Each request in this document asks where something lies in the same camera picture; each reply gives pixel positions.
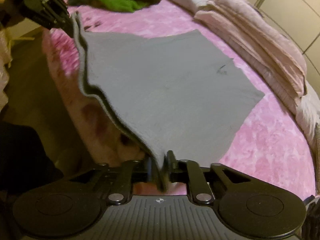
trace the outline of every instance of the crosshair symbol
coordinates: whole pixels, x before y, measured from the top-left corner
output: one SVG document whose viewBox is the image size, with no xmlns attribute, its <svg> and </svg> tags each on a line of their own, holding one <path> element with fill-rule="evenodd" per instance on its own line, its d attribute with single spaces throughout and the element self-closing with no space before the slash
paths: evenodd
<svg viewBox="0 0 320 240">
<path fill-rule="evenodd" d="M 157 198 L 156 201 L 161 204 L 163 201 L 165 201 L 163 198 Z"/>
</svg>

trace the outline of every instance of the folded gray fabric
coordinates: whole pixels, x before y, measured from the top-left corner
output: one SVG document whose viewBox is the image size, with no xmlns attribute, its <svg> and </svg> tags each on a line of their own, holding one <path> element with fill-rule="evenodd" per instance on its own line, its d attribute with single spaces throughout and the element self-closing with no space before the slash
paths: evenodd
<svg viewBox="0 0 320 240">
<path fill-rule="evenodd" d="M 80 89 L 159 168 L 168 150 L 201 166 L 218 162 L 264 95 L 198 30 L 145 39 L 85 33 L 72 18 Z"/>
</svg>

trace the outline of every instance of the beige cloth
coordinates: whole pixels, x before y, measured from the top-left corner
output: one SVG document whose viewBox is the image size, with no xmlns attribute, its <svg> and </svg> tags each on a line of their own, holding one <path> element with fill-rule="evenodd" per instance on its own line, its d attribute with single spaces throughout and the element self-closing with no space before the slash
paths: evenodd
<svg viewBox="0 0 320 240">
<path fill-rule="evenodd" d="M 5 30 L 0 31 L 0 111 L 8 103 L 8 97 L 4 93 L 4 88 L 9 82 L 9 74 L 4 65 L 11 61 L 10 51 L 7 47 Z"/>
</svg>

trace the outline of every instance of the ribbed gray surface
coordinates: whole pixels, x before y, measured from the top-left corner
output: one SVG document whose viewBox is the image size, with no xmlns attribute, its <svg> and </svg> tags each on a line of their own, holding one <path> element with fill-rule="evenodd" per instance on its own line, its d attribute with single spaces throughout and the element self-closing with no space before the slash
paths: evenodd
<svg viewBox="0 0 320 240">
<path fill-rule="evenodd" d="M 212 209 L 187 196 L 133 196 L 107 209 L 101 220 L 72 240 L 245 240 L 226 228 Z M 299 240 L 291 236 L 287 240 Z"/>
</svg>

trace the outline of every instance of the pink surface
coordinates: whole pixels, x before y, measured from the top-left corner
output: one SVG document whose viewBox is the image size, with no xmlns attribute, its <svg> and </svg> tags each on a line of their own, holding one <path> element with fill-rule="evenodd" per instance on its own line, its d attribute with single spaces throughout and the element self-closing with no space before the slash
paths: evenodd
<svg viewBox="0 0 320 240">
<path fill-rule="evenodd" d="M 233 58 L 236 67 L 242 69 L 252 84 L 265 94 L 236 133 L 220 162 L 285 188 L 302 199 L 315 194 L 315 173 L 309 146 L 289 111 L 260 76 L 219 37 L 193 21 L 188 12 L 167 0 L 133 14 L 108 12 L 89 6 L 71 8 L 70 11 L 76 9 L 81 12 L 87 31 L 91 32 L 133 33 L 152 38 L 198 29 Z M 140 158 L 140 153 L 134 157 L 123 156 L 118 146 L 112 146 L 113 142 L 108 138 L 111 134 L 108 131 L 109 121 L 99 103 L 80 93 L 77 86 L 78 55 L 72 39 L 61 30 L 52 34 L 45 31 L 43 49 L 65 106 L 94 160 L 119 165 L 125 159 Z M 185 192 L 183 187 L 178 188 L 171 193 Z M 140 187 L 136 190 L 142 193 L 145 189 Z"/>
</svg>

